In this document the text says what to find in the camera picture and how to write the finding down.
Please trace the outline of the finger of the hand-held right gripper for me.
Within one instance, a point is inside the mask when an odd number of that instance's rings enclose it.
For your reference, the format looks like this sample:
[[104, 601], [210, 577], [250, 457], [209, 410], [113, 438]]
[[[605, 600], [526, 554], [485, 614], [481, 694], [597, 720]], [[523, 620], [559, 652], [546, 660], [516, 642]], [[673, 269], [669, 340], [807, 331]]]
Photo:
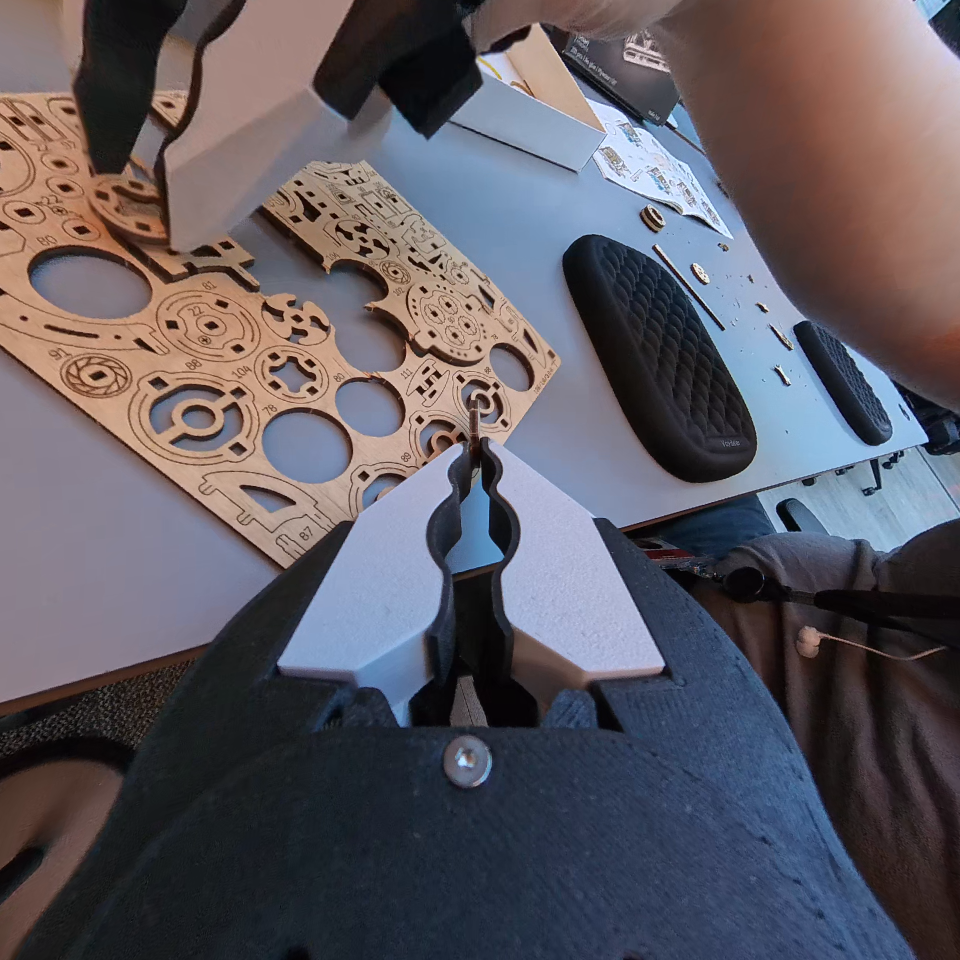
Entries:
[[[82, 54], [74, 98], [97, 175], [122, 174], [155, 94], [162, 43], [186, 2], [84, 2]], [[227, 105], [237, 67], [225, 50], [208, 48], [234, 28], [245, 2], [228, 2], [207, 23], [194, 54], [187, 111], [161, 149], [163, 177], [220, 163], [245, 177], [238, 107]]]
[[157, 173], [174, 251], [228, 234], [307, 162], [361, 161], [382, 141], [393, 115], [383, 93], [370, 93], [348, 120], [314, 89], [351, 6], [241, 2], [224, 30], [198, 43], [189, 110]]

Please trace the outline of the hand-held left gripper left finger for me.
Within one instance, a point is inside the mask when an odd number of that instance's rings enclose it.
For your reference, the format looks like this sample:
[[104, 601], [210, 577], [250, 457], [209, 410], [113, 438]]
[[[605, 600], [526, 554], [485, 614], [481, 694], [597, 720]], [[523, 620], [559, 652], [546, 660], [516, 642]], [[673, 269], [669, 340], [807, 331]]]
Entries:
[[401, 726], [453, 652], [447, 555], [461, 536], [472, 460], [456, 444], [360, 513], [278, 659], [288, 676], [384, 694]]

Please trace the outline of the round wooden gear disc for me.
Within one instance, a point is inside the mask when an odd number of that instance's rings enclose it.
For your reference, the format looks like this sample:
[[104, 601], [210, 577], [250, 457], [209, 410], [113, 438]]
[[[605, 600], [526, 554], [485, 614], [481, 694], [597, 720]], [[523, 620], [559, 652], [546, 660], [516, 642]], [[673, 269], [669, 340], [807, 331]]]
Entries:
[[169, 245], [162, 194], [136, 156], [121, 174], [98, 174], [88, 164], [90, 207], [115, 234], [140, 244]]

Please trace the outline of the laser-cut wooden parts sheet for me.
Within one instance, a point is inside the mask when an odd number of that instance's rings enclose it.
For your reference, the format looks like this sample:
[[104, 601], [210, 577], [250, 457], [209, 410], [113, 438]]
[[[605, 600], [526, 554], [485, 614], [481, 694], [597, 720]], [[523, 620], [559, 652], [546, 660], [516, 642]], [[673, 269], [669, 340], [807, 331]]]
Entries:
[[261, 207], [324, 270], [365, 272], [405, 339], [354, 366], [315, 303], [261, 293], [224, 236], [186, 253], [91, 208], [66, 93], [3, 93], [2, 348], [282, 567], [365, 498], [481, 432], [505, 441], [561, 366], [498, 287], [366, 162], [310, 162]]

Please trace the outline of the person's right forearm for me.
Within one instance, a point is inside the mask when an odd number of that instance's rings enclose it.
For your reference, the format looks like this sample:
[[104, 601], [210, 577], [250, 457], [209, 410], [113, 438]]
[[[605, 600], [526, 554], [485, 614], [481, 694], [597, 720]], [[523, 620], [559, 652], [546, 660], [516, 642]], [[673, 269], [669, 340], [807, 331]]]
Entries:
[[784, 292], [958, 410], [958, 59], [912, 2], [680, 2], [654, 31]]

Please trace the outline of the person's right hand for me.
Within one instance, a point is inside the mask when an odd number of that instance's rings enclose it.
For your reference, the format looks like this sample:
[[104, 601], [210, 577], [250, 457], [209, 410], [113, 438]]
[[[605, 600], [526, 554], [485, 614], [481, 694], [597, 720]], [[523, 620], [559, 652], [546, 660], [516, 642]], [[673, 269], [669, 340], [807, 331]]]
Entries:
[[680, 1], [486, 1], [464, 19], [478, 53], [522, 28], [547, 24], [598, 40], [616, 40], [667, 17]]

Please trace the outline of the red flat card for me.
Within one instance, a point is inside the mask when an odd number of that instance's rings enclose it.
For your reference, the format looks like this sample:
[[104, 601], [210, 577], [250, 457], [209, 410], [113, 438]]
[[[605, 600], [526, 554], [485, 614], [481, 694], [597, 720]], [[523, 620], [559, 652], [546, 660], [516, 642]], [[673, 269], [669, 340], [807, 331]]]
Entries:
[[717, 559], [712, 556], [691, 553], [655, 536], [637, 536], [631, 542], [653, 564], [675, 578], [683, 575], [715, 578]]

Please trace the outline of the white cardboard box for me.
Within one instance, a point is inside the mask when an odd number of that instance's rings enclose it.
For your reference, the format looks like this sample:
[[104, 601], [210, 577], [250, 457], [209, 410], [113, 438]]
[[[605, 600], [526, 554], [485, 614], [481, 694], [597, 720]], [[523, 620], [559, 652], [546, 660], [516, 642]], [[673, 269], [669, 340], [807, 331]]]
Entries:
[[451, 121], [571, 171], [581, 171], [606, 138], [606, 129], [597, 131], [534, 97], [507, 57], [508, 50], [478, 56], [482, 86]]

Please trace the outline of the plain wooden board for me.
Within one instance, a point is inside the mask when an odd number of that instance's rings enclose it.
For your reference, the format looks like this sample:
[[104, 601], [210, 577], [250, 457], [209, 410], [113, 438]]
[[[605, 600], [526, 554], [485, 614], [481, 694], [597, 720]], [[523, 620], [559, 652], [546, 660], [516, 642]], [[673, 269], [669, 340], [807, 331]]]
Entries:
[[526, 38], [515, 42], [506, 54], [536, 99], [597, 132], [605, 132], [540, 24], [534, 23]]

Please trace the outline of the black office chair base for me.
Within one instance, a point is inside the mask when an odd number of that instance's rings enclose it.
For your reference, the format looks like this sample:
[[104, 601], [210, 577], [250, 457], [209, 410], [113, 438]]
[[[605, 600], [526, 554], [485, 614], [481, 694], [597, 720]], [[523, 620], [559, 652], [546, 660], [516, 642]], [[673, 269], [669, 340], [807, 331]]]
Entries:
[[781, 526], [822, 528], [887, 551], [958, 519], [958, 414], [898, 390], [900, 410], [916, 417], [927, 442], [762, 493], [763, 506]]

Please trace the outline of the large black wrist rest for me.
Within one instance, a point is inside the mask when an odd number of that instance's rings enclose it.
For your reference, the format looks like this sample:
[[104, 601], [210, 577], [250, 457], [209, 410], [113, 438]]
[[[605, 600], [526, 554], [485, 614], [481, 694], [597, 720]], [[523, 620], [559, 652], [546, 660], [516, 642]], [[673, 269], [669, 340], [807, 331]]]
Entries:
[[758, 449], [749, 409], [670, 273], [597, 234], [575, 240], [562, 269], [620, 407], [654, 460], [688, 483], [749, 467]]

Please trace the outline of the printed instruction sheet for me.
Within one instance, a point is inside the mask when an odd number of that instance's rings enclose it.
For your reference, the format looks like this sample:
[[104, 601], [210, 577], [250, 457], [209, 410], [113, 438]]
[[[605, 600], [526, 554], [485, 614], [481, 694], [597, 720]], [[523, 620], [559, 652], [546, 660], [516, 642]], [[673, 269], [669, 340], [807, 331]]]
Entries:
[[606, 130], [593, 154], [605, 179], [733, 237], [688, 164], [673, 156], [648, 130], [633, 126], [617, 108], [588, 103]]

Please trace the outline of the person's brown shirt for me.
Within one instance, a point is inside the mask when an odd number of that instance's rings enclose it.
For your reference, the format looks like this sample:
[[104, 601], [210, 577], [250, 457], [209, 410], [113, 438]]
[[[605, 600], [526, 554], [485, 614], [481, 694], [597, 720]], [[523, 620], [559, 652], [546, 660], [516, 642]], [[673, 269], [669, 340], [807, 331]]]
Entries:
[[[768, 534], [719, 559], [786, 587], [958, 596], [958, 521], [883, 554], [865, 540]], [[798, 654], [812, 626], [897, 655], [958, 642], [957, 621], [921, 638], [807, 605], [738, 604], [698, 582], [694, 596], [744, 653], [785, 714], [851, 858], [919, 958], [959, 956], [959, 673], [947, 651], [896, 662], [831, 641]]]

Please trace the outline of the thin wooden stick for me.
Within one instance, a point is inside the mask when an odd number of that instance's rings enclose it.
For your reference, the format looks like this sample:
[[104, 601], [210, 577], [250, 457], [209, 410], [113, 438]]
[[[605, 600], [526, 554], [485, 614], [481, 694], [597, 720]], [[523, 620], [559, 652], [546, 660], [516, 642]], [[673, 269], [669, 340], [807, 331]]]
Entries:
[[663, 265], [669, 270], [669, 272], [674, 276], [674, 278], [680, 283], [680, 285], [687, 291], [692, 299], [702, 307], [703, 311], [714, 321], [716, 326], [720, 330], [726, 330], [726, 325], [714, 312], [713, 308], [703, 299], [702, 295], [695, 289], [687, 278], [681, 273], [681, 271], [676, 267], [672, 260], [668, 257], [666, 252], [661, 248], [659, 244], [653, 244], [653, 252], [656, 254], [658, 259], [663, 263]]

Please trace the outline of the small black wrist rest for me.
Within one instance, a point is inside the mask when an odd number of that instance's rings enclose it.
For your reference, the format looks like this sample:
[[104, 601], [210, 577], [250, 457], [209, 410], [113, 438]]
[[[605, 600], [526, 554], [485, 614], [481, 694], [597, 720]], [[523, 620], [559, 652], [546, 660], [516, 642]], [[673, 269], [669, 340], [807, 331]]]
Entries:
[[882, 402], [846, 345], [822, 325], [803, 320], [794, 326], [797, 341], [833, 402], [859, 439], [880, 446], [892, 436]]

